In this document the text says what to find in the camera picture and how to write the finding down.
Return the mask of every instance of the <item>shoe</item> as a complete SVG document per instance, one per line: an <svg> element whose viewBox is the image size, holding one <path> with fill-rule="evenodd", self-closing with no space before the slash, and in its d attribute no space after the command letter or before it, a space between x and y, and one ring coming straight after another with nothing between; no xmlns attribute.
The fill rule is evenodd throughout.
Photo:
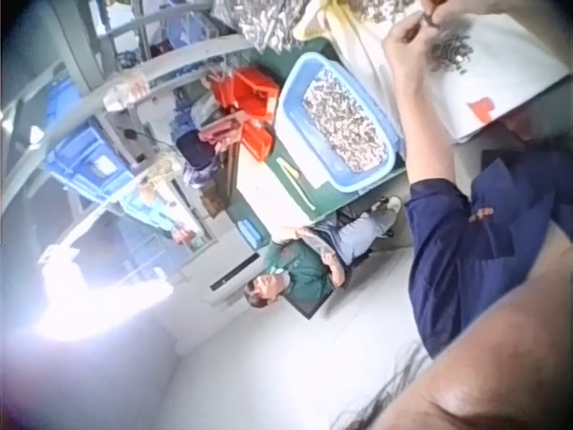
<svg viewBox="0 0 573 430"><path fill-rule="evenodd" d="M370 207L370 213L377 211L380 206L384 205L384 204L388 204L388 197L386 197L385 195L383 195L380 199L378 199L376 202L374 202L374 204Z"/></svg>
<svg viewBox="0 0 573 430"><path fill-rule="evenodd" d="M402 200L399 197L393 195L389 198L386 207L391 211L396 212L396 214L399 214L400 211L402 211Z"/></svg>

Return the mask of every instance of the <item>green table surface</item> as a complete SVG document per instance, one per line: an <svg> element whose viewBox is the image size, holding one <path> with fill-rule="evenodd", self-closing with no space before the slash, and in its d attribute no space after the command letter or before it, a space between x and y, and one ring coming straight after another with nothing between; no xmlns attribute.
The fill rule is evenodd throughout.
<svg viewBox="0 0 573 430"><path fill-rule="evenodd" d="M277 54L268 49L262 55L256 56L254 58L254 63L257 64L262 71L267 73L269 76L272 76L278 84L283 85L288 74L295 65L296 60L306 52L320 52L327 58L338 61L338 56L334 48L326 39L314 39L307 42L302 48L294 49L290 52L283 52L281 54ZM301 186L312 204L316 206L316 210L312 211L304 201L303 197L296 191L287 175L285 175L282 168L278 165L277 158L279 157L287 161L301 173L298 184ZM330 183L326 183L318 189L313 188L306 177L304 177L304 171L298 167L280 139L275 139L273 152L267 158L266 163L277 176L281 184L287 189L288 193L306 213L312 223L325 218L332 212L353 202L366 191L370 191L406 171L404 162L398 156L394 169L378 183L369 187L368 190L362 190L357 193L341 193Z"/></svg>

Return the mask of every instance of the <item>navy blue jacket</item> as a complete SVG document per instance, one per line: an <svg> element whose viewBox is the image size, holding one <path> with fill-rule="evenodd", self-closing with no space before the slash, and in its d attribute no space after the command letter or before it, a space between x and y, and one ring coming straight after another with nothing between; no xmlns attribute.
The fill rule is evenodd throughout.
<svg viewBox="0 0 573 430"><path fill-rule="evenodd" d="M573 157L563 152L529 153L511 167L497 159L472 183L471 202L445 179L413 184L411 196L409 293L431 357L526 279L550 219L573 238ZM469 222L488 207L490 217Z"/></svg>

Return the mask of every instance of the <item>white sneaker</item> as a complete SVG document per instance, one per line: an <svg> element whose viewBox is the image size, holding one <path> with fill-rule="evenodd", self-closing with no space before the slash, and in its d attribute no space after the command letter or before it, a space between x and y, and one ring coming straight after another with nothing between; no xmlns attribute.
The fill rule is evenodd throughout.
<svg viewBox="0 0 573 430"><path fill-rule="evenodd" d="M402 200L396 195L393 195L392 197L389 198L386 207L391 211L396 212L396 214L399 214L400 211L402 211L402 205L403 205Z"/></svg>

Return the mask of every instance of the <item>metal parts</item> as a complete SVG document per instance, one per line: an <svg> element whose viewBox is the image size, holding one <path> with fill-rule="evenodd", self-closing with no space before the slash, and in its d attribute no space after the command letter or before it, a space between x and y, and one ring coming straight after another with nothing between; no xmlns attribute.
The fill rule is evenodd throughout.
<svg viewBox="0 0 573 430"><path fill-rule="evenodd" d="M392 22L399 13L414 4L415 0L348 0L348 7L360 22Z"/></svg>
<svg viewBox="0 0 573 430"><path fill-rule="evenodd" d="M432 72L467 72L467 63L474 49L467 43L469 36L456 32L447 32L430 50Z"/></svg>
<svg viewBox="0 0 573 430"><path fill-rule="evenodd" d="M215 0L213 17L241 32L259 51L300 46L292 29L308 0Z"/></svg>
<svg viewBox="0 0 573 430"><path fill-rule="evenodd" d="M388 157L388 144L358 101L331 72L323 69L303 103L330 148L354 172L364 172Z"/></svg>

